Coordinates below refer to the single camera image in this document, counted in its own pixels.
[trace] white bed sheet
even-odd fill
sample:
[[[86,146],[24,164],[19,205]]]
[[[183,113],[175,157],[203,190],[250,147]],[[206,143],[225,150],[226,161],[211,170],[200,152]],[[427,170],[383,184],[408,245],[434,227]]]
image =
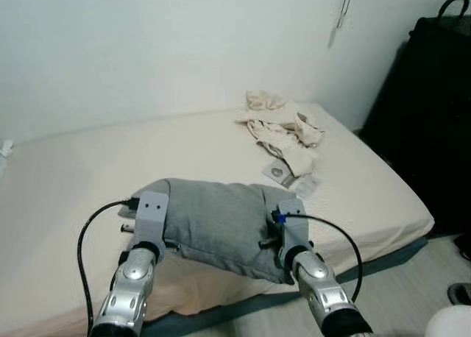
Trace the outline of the white bed sheet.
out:
[[[364,260],[426,234],[433,218],[416,194],[319,105],[311,109],[326,133],[314,173],[319,187],[305,203],[308,213],[343,227]],[[0,183],[0,336],[84,333],[77,236],[103,204],[164,177],[276,186],[261,173],[272,156],[233,122],[235,116],[227,111],[162,118],[18,146]],[[130,240],[119,232],[123,220],[116,212],[100,216],[84,243],[96,309]],[[337,273],[355,265],[349,244],[331,229],[311,224],[310,237]],[[156,273],[150,319],[296,289],[174,255],[167,255]]]

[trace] crumpled cloth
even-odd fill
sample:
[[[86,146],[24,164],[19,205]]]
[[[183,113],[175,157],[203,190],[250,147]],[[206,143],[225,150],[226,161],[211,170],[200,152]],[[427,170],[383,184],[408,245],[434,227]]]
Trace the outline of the crumpled cloth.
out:
[[[236,121],[247,123],[257,143],[284,159],[295,177],[311,174],[319,157],[314,148],[324,132],[314,116],[276,93],[247,91],[246,98],[246,109]]]

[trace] metal bracket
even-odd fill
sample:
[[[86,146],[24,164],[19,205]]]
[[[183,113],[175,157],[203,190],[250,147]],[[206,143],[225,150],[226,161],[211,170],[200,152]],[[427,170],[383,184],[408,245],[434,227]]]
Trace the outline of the metal bracket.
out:
[[[134,244],[148,241],[157,246],[160,252],[157,263],[163,260],[165,252],[163,230],[168,205],[169,195],[145,191],[141,194],[135,215]]]
[[[306,214],[300,199],[286,199],[278,204],[280,214]],[[278,253],[281,265],[285,266],[286,253],[295,246],[305,246],[311,250],[309,244],[309,223],[305,218],[286,217],[283,225],[283,245]]]

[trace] beige fabric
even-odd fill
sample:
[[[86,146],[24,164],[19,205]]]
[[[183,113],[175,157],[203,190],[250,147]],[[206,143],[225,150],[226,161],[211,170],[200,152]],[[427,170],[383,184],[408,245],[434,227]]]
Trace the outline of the beige fabric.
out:
[[[334,221],[358,242],[364,260],[424,235],[433,224],[412,190],[354,135],[313,105],[325,135],[306,202],[310,214]],[[0,183],[0,336],[80,336],[85,300],[76,263],[77,237],[98,207],[164,177],[276,186],[261,170],[272,157],[254,147],[236,112],[102,127],[18,145]],[[96,308],[120,251],[130,240],[109,210],[84,242]],[[336,272],[355,265],[332,230],[313,224],[310,237]],[[156,270],[147,316],[197,313],[259,293],[294,290],[167,255]]]
[[[311,174],[323,131],[308,108],[266,91],[247,92],[247,106],[238,122],[247,123],[257,143],[284,159],[294,176]]]

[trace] black bag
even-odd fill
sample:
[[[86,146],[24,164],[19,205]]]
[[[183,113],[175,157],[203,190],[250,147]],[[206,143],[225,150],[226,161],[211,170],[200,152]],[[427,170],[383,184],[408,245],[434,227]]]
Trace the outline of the black bag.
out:
[[[458,16],[444,16],[461,1]],[[436,233],[470,225],[470,0],[447,0],[421,18],[400,50],[361,138],[414,189],[436,220]]]

